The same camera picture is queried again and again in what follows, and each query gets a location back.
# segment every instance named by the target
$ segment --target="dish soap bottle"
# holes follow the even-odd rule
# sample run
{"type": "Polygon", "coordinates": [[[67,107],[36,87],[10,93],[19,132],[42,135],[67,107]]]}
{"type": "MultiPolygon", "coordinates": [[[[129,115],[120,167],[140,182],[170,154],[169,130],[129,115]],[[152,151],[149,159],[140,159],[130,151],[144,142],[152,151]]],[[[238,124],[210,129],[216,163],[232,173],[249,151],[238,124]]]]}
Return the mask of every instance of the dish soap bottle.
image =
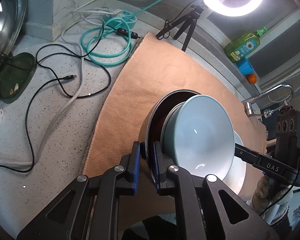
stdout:
{"type": "Polygon", "coordinates": [[[267,32],[268,30],[266,27],[263,27],[256,32],[247,31],[235,41],[232,41],[225,46],[224,52],[232,62],[237,62],[253,52],[260,45],[259,37],[267,32]]]}

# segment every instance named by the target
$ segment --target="teal cable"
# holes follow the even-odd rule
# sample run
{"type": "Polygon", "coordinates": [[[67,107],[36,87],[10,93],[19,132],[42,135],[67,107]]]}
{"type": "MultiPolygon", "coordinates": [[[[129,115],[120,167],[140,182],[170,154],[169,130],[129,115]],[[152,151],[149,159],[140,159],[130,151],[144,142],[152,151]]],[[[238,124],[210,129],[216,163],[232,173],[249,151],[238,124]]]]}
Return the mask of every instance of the teal cable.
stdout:
{"type": "MultiPolygon", "coordinates": [[[[152,4],[146,6],[145,8],[143,8],[143,9],[141,9],[141,10],[135,12],[134,14],[130,15],[126,20],[129,20],[131,17],[134,17],[134,16],[136,16],[137,14],[139,14],[139,13],[145,11],[145,10],[148,10],[149,8],[151,8],[152,6],[156,5],[157,3],[161,2],[161,1],[162,1],[162,0],[157,0],[157,1],[153,2],[152,4]]],[[[111,29],[111,28],[109,28],[109,27],[106,27],[108,23],[110,23],[111,21],[114,21],[114,20],[119,20],[119,21],[121,21],[121,23],[119,23],[119,24],[115,27],[115,29],[120,28],[122,24],[125,24],[125,26],[127,27],[128,38],[125,37],[125,36],[122,36],[122,37],[127,41],[127,46],[126,46],[121,52],[116,53],[116,54],[100,54],[100,53],[92,52],[92,53],[90,53],[90,54],[88,55],[88,57],[89,57],[95,64],[102,65],[102,66],[104,66],[104,67],[112,67],[112,66],[117,66],[117,65],[120,65],[121,63],[124,63],[124,62],[129,58],[129,56],[130,56],[130,54],[131,54],[131,52],[132,52],[132,50],[133,50],[133,44],[132,44],[132,42],[131,42],[131,34],[130,34],[130,28],[129,28],[129,25],[128,25],[128,23],[126,22],[126,20],[123,20],[122,18],[118,18],[118,17],[117,17],[117,18],[111,18],[110,20],[106,21],[106,22],[104,23],[104,27],[105,27],[105,30],[107,30],[107,31],[104,32],[102,38],[103,38],[103,39],[106,38],[110,33],[113,33],[113,32],[115,31],[114,29],[111,29]],[[103,62],[99,62],[99,61],[97,61],[97,60],[93,57],[93,56],[96,56],[96,57],[102,57],[102,58],[119,57],[119,56],[121,56],[122,54],[124,54],[128,49],[129,49],[128,54],[127,54],[123,59],[121,59],[121,60],[119,60],[119,61],[117,61],[117,62],[114,62],[114,63],[103,63],[103,62]]],[[[81,46],[82,46],[82,48],[83,48],[86,52],[89,51],[89,48],[90,48],[91,44],[92,44],[95,40],[97,40],[97,39],[99,38],[100,30],[101,30],[101,27],[93,28],[93,29],[91,29],[91,30],[86,31],[86,32],[81,36],[81,46]],[[86,36],[88,33],[93,32],[93,31],[99,31],[98,36],[92,38],[92,39],[88,42],[87,46],[85,46],[85,44],[84,44],[84,42],[83,42],[85,36],[86,36]]]]}

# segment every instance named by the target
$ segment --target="gloved hand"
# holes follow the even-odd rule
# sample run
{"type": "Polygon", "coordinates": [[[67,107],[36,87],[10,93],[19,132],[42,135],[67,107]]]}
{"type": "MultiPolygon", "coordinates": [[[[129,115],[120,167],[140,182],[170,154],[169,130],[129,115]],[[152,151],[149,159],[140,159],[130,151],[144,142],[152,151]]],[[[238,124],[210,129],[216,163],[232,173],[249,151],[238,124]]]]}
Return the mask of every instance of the gloved hand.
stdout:
{"type": "MultiPolygon", "coordinates": [[[[280,190],[270,201],[267,199],[269,193],[269,177],[263,176],[257,183],[248,205],[257,213],[261,214],[269,205],[279,199],[288,188],[280,190]]],[[[278,222],[288,211],[289,202],[292,199],[292,190],[277,204],[269,208],[261,217],[269,224],[273,225],[278,222]]]]}

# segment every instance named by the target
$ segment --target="countertop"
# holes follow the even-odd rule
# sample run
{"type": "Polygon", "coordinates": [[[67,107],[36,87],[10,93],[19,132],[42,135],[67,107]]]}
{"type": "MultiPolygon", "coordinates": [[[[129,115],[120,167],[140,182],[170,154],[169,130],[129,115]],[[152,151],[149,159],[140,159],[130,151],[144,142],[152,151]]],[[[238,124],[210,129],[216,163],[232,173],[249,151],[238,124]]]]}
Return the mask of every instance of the countertop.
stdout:
{"type": "MultiPolygon", "coordinates": [[[[78,41],[87,28],[91,28],[91,26],[79,23],[67,32],[66,37],[72,41],[78,41]]],[[[159,30],[138,21],[133,31],[143,37],[147,32],[156,34],[159,30]]],[[[180,42],[174,41],[172,38],[165,39],[165,41],[180,49],[182,47],[180,42]]],[[[79,52],[76,46],[64,44],[61,38],[58,38],[55,43],[63,44],[77,53],[79,52]]],[[[21,52],[35,55],[37,50],[46,44],[49,44],[46,40],[20,35],[13,55],[21,52]]],[[[112,54],[119,52],[125,45],[122,38],[113,35],[102,40],[96,51],[112,54]]],[[[40,52],[39,59],[58,51],[62,50],[57,47],[48,47],[40,52]]],[[[203,58],[190,49],[187,49],[186,53],[213,73],[240,100],[243,100],[237,90],[203,58]]],[[[103,61],[111,62],[113,59],[103,59],[103,61]]],[[[64,85],[68,93],[75,93],[80,82],[79,59],[57,55],[45,60],[43,65],[53,68],[59,77],[77,75],[78,77],[74,81],[64,85]]],[[[92,98],[76,100],[72,107],[62,114],[44,147],[39,162],[29,174],[19,174],[0,168],[0,225],[12,237],[17,237],[23,227],[81,171],[98,115],[122,68],[123,64],[108,68],[112,77],[111,86],[92,98]]],[[[108,77],[100,67],[85,63],[84,71],[85,86],[81,95],[93,93],[107,85],[108,77]]],[[[55,77],[50,70],[38,66],[31,82],[18,100],[9,105],[0,103],[0,108],[4,112],[0,128],[0,153],[2,156],[23,162],[31,160],[25,132],[26,108],[35,91],[53,78],[55,77]]],[[[57,82],[43,89],[36,96],[29,111],[28,128],[35,154],[50,120],[69,100],[56,84],[57,82]]]]}

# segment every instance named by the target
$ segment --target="tripod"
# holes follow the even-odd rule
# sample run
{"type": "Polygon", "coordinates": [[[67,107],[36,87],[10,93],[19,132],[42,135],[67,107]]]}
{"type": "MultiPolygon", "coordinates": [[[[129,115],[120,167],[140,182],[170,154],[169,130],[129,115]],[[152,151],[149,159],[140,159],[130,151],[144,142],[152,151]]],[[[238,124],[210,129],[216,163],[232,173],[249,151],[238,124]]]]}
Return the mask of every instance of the tripod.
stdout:
{"type": "Polygon", "coordinates": [[[182,46],[182,51],[186,51],[186,48],[188,47],[189,41],[194,32],[195,26],[197,25],[197,20],[199,19],[200,14],[202,14],[203,12],[203,8],[199,5],[191,5],[191,8],[193,8],[193,10],[190,13],[183,15],[178,20],[172,23],[168,22],[167,24],[165,24],[164,28],[156,35],[157,39],[160,39],[174,27],[184,22],[184,24],[180,27],[176,35],[174,35],[173,39],[177,40],[180,37],[180,35],[189,27],[188,34],[182,46]]]}

